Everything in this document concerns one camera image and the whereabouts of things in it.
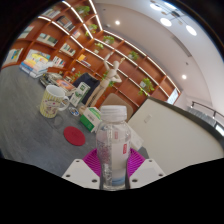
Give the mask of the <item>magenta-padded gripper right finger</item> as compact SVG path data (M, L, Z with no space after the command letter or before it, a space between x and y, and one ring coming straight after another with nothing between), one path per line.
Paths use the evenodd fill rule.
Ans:
M145 159L139 152L130 149L127 161L129 188L146 186L166 176L154 159Z

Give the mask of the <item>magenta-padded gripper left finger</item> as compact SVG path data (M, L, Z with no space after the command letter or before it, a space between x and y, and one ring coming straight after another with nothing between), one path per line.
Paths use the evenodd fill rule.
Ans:
M93 149L83 159L75 159L62 178L83 188L100 188L101 166L97 150Z

